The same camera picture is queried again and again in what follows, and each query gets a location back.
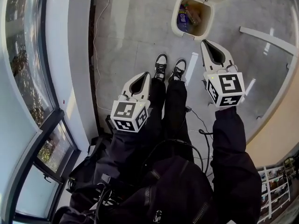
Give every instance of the window frame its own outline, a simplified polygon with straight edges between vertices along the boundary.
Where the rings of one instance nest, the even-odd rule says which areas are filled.
[[[13,221],[28,224],[51,223],[55,211],[57,209],[58,202],[67,183],[69,174],[71,173],[81,153],[81,151],[77,148],[76,143],[71,135],[71,132],[65,122],[64,111],[61,110],[59,107],[54,84],[52,82],[50,74],[46,46],[46,3],[47,0],[36,0],[36,47],[46,89],[49,94],[54,110],[39,127],[42,132],[37,137],[35,142],[29,144],[26,147],[26,150],[20,158],[9,180],[6,193],[4,193],[3,196],[1,207],[1,219],[4,224],[11,224]],[[67,138],[70,139],[70,145],[73,149],[73,152],[70,157],[66,157],[66,155],[64,156],[61,163],[59,164],[57,172],[54,172],[49,167],[47,167],[41,160],[39,160],[37,155],[40,149],[45,144],[46,140],[49,138],[49,136],[52,134],[52,132],[60,122],[62,122],[65,126],[65,133],[67,135]],[[58,183],[58,188],[55,192],[53,201],[50,205],[48,216],[46,218],[25,215],[16,211],[16,206],[21,190],[33,165],[37,167],[45,175],[45,177],[50,177]]]

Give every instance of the zipper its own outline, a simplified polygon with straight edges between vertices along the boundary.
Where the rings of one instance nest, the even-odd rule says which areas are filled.
[[[145,193],[144,193],[144,206],[149,206],[150,205],[150,194],[151,194],[151,186],[147,187],[145,189]]]
[[[155,170],[152,170],[151,171],[151,173],[154,175],[154,177],[156,178],[156,179],[160,179],[160,175],[159,175],[159,173],[157,173]]]
[[[206,210],[208,208],[208,204],[207,203],[204,203],[201,207],[201,209],[199,210],[196,218],[193,220],[193,224],[196,224],[201,218],[202,216],[205,214]]]

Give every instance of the wire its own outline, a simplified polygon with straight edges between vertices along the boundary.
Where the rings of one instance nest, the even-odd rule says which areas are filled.
[[[182,142],[179,142],[178,140],[176,142],[179,143],[179,144],[187,145],[187,146],[190,146],[191,148],[193,148],[197,152],[197,154],[199,156],[199,159],[200,159],[200,162],[201,162],[201,170],[204,170],[204,162],[203,162],[203,159],[202,159],[202,157],[201,157],[200,152],[198,151],[198,149],[196,147],[194,147],[192,144],[182,143]]]
[[[194,112],[194,110],[191,110],[195,115],[196,115],[196,117],[204,124],[204,127],[206,128],[206,132],[208,133],[209,131],[207,130],[207,127],[206,127],[206,124],[205,124],[205,122],[197,115],[197,113],[195,113]]]
[[[98,204],[97,204],[97,208],[96,208],[96,211],[95,211],[95,216],[96,216],[96,218],[95,218],[95,223],[100,223],[100,219],[99,219],[99,211],[100,211],[100,207],[101,207],[101,205],[102,205],[102,203],[103,203],[103,200],[104,200],[104,197],[107,195],[107,193],[109,193],[111,191],[111,189],[110,188],[104,188],[103,189],[103,191],[102,191],[102,194],[101,194],[101,197],[100,197],[100,199],[99,199],[99,201],[98,201]]]
[[[93,47],[94,47],[94,50],[95,50],[95,57],[96,57],[96,59],[97,59],[97,71],[98,71],[98,74],[99,74],[99,80],[98,80],[97,85],[96,85],[96,87],[95,87],[95,98],[96,98],[97,106],[98,106],[100,109],[102,109],[102,110],[108,110],[108,111],[111,111],[110,109],[106,109],[106,108],[100,107],[100,106],[98,105],[97,89],[98,89],[99,82],[100,82],[100,80],[101,80],[101,73],[100,73],[100,71],[99,71],[99,58],[98,58],[98,52],[97,52],[97,49],[96,49],[95,44],[94,44],[94,41],[95,41],[95,39],[96,39],[96,37],[97,37],[97,33],[98,33],[98,21],[99,21],[100,17],[102,16],[102,14],[104,13],[104,11],[106,10],[106,8],[109,6],[109,4],[110,4],[110,0],[108,0],[108,3],[106,4],[105,8],[104,8],[103,11],[100,13],[100,15],[98,16],[97,21],[96,21],[96,23],[95,23],[95,35],[94,35],[94,39],[93,39]]]
[[[150,152],[150,154],[148,155],[148,157],[144,160],[143,164],[141,165],[141,169],[140,169],[139,177],[141,177],[142,169],[143,169],[143,166],[145,165],[146,161],[150,158],[150,156],[153,154],[153,152],[156,150],[156,148],[157,148],[160,144],[162,144],[162,143],[164,143],[164,142],[165,142],[165,140],[163,140],[163,141],[161,141],[160,143],[158,143],[158,144],[153,148],[153,150]]]
[[[202,129],[198,130],[198,132],[200,134],[203,134],[206,138],[206,144],[207,144],[207,161],[206,161],[206,170],[205,170],[205,174],[206,174],[207,169],[209,168],[209,161],[210,161],[210,144],[209,144],[209,140],[207,139],[207,135],[211,133],[205,133]]]
[[[109,195],[109,197],[107,198],[107,200],[106,200],[106,202],[105,202],[104,206],[106,206],[106,204],[107,204],[107,202],[108,202],[109,198],[111,197],[111,194],[112,194],[112,190],[110,190],[110,195]]]
[[[214,172],[211,172],[208,176],[206,176],[206,177],[209,177],[209,176],[211,176],[212,174],[213,174]]]
[[[200,158],[198,158],[198,157],[194,157],[194,158],[195,158],[195,159],[200,159]],[[212,158],[213,158],[213,157],[212,157]],[[212,158],[211,158],[211,159],[212,159]],[[205,158],[205,159],[202,159],[202,160],[207,160],[207,158]]]

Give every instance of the white wall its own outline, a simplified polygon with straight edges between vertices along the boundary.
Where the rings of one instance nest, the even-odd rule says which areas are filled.
[[[88,27],[90,0],[70,0],[68,45],[75,97],[81,121],[89,142],[98,136],[90,87],[88,63]]]
[[[86,72],[82,77],[79,76],[79,63],[71,64],[69,49],[73,51],[73,44],[69,44],[68,18],[69,18],[70,0],[47,0],[46,8],[46,43],[49,59],[51,77],[55,87],[59,106],[65,112],[65,121],[70,132],[81,151],[87,151],[89,141],[93,138],[94,132],[89,130],[89,124],[86,125],[86,117],[91,116],[93,112],[91,95],[88,97],[86,92],[87,84],[90,86],[89,79],[86,79]],[[72,33],[84,32],[76,29]]]
[[[0,206],[7,184],[26,147],[41,131],[32,119],[12,74],[5,31],[7,0],[0,0]]]

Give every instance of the black jacket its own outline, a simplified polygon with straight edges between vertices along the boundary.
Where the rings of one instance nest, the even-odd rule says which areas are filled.
[[[142,154],[145,147],[128,133],[116,133],[107,157],[97,163],[94,183],[102,173],[126,181],[138,179],[141,173],[143,180],[124,202],[105,209],[100,223],[257,223],[262,182],[245,152],[244,126],[235,107],[216,112],[213,133],[214,191],[197,165],[179,156],[169,157],[165,150],[171,143],[157,148],[147,161],[147,172],[139,172],[140,165],[133,163],[147,157]],[[93,223],[86,216],[93,203],[79,201],[84,195],[86,198],[77,190],[72,196],[73,208],[59,210],[54,223]]]

